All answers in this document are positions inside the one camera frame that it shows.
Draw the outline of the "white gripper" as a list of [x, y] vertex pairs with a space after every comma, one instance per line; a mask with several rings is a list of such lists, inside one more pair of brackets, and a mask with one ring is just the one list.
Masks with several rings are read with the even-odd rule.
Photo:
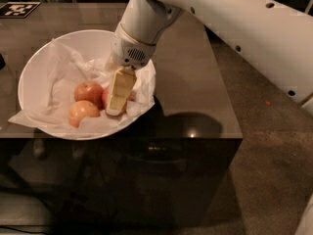
[[130, 96], [137, 77], [135, 70], [143, 68], [156, 50], [156, 45], [148, 45], [134, 39], [119, 24], [113, 35], [111, 56], [105, 63], [106, 71], [114, 71], [109, 85], [106, 113], [119, 116]]

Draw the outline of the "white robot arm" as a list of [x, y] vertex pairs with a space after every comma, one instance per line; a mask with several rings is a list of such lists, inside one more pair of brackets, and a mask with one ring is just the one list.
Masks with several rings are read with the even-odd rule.
[[[297, 103], [303, 120], [282, 117], [268, 130], [253, 125], [261, 114], [236, 110], [245, 142], [231, 170], [240, 181], [244, 235], [312, 235], [311, 17], [273, 0], [130, 0], [116, 29], [117, 62], [130, 62], [130, 47], [151, 52], [168, 8], [190, 13], [222, 40], [214, 52], [224, 69], [265, 81]], [[195, 227], [170, 235], [211, 234]]]

